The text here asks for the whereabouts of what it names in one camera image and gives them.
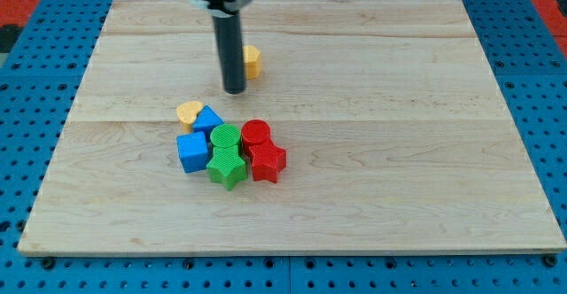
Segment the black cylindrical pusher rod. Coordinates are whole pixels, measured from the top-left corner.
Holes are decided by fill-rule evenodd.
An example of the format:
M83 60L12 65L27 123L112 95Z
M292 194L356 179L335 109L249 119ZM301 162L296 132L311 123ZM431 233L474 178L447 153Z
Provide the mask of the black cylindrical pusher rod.
M236 95L246 89L240 14L213 18L214 34L221 66L222 86L225 92Z

